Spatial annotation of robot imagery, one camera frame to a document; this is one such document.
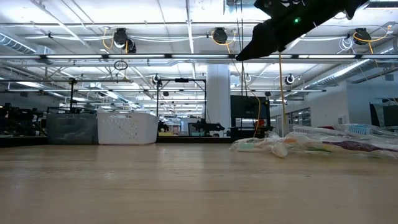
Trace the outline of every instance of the white column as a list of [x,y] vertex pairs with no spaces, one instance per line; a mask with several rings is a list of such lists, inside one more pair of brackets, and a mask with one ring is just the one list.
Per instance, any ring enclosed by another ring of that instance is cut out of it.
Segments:
[[207,123],[231,127],[230,72],[228,65],[207,65]]

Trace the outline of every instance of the wall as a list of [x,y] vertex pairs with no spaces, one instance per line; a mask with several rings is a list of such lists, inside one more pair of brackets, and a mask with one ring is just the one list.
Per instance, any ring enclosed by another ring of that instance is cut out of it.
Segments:
[[28,97],[20,96],[19,93],[1,93],[0,105],[11,103],[12,106],[24,109],[37,108],[46,111],[49,106],[59,106],[59,99],[54,96],[42,96],[37,93],[29,93]]
[[[337,87],[326,88],[323,93],[310,93],[304,101],[288,101],[287,104],[286,113],[311,108],[313,127],[333,126],[338,124],[339,118],[349,122],[346,82],[339,83]],[[271,116],[278,115],[283,115],[281,106],[271,109]]]
[[360,84],[347,85],[349,120],[352,123],[371,124],[370,103],[382,103],[383,98],[398,98],[398,76],[393,82],[380,77]]

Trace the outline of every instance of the gray plastic basket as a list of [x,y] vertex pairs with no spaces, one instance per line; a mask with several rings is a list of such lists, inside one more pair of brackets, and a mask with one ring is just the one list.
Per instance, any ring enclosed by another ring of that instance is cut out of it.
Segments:
[[48,114],[49,144],[98,144],[95,114]]

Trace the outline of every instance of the white bin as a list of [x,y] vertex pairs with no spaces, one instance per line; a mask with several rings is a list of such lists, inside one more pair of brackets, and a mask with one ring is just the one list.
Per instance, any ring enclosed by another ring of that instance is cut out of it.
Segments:
[[156,142],[158,118],[147,113],[98,113],[99,144]]

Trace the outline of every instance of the wooden table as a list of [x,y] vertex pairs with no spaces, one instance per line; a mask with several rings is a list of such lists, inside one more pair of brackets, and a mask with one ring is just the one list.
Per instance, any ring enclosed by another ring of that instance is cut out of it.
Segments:
[[229,144],[0,149],[0,223],[398,223],[398,161]]

